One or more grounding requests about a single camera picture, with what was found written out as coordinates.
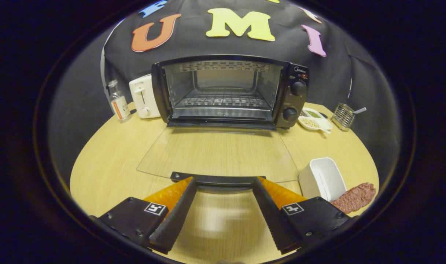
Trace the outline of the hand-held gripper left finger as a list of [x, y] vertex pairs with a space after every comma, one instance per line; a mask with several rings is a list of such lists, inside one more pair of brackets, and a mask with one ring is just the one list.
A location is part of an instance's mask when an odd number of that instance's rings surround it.
[[128, 197], [97, 223], [145, 249], [171, 251], [196, 194], [196, 180], [188, 177], [159, 192], [138, 199]]

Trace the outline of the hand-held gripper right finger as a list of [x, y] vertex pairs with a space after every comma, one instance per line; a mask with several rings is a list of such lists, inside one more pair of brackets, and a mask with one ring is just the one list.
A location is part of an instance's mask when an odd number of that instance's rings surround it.
[[252, 191], [281, 254], [310, 252], [341, 234], [353, 218], [322, 197], [307, 199], [262, 177]]

